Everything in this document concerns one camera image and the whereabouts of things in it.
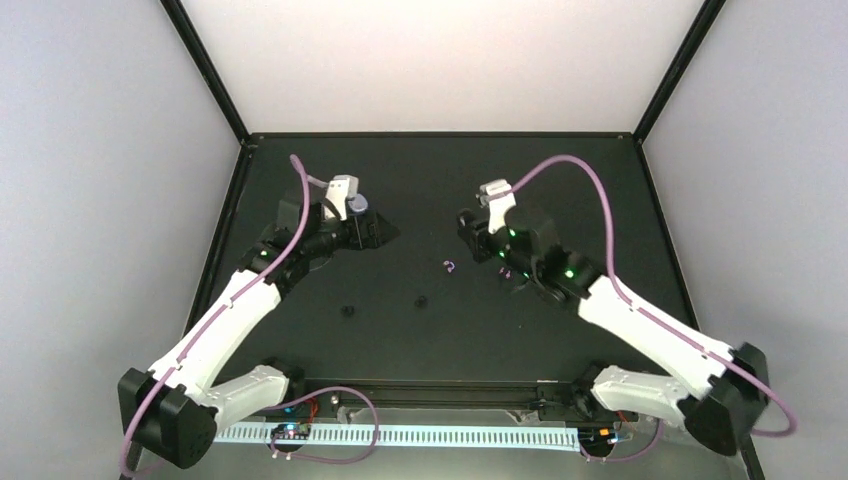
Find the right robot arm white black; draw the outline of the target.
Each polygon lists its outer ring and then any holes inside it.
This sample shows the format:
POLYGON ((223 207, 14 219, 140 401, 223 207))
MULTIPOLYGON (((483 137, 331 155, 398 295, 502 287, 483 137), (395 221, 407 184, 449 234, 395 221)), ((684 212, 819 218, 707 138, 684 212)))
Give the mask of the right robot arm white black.
POLYGON ((703 335, 606 275, 587 257, 563 248, 555 225, 534 207, 510 207, 504 217, 463 209, 457 233, 478 263, 496 258, 547 301, 572 311, 661 368, 651 374, 596 360, 572 384, 569 407, 593 421, 602 412, 652 416, 683 428, 703 447, 737 454, 770 400, 765 353, 703 335))

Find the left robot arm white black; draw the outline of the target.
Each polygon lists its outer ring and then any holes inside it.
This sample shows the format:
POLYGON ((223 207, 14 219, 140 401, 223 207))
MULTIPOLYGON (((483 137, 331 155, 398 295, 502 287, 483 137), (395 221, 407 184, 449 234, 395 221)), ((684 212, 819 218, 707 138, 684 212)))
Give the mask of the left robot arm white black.
POLYGON ((130 368, 120 378, 126 440, 187 469, 216 434, 283 403, 291 376, 272 363, 222 384, 215 380, 247 335, 310 273, 313 261, 338 250, 378 249, 399 234, 371 208, 345 213, 328 200, 307 206, 281 201, 276 221, 191 330, 147 370, 130 368))

